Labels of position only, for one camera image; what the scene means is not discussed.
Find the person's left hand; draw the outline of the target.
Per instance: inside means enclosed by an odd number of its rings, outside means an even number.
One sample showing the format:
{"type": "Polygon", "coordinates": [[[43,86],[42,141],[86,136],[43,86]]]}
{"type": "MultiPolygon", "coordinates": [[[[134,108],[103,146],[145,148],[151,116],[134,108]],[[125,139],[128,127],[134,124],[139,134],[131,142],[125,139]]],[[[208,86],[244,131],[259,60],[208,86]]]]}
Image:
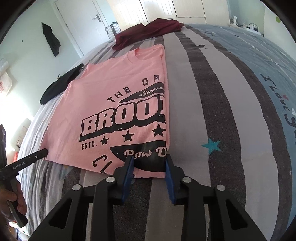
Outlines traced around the person's left hand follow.
{"type": "Polygon", "coordinates": [[[5,221],[7,222],[15,220],[9,209],[8,201],[10,202],[16,201],[18,203],[17,210],[22,215],[26,215],[27,213],[27,204],[23,196],[21,184],[18,180],[16,181],[16,188],[17,188],[17,191],[15,193],[5,189],[4,187],[1,187],[1,215],[4,217],[5,221]]]}

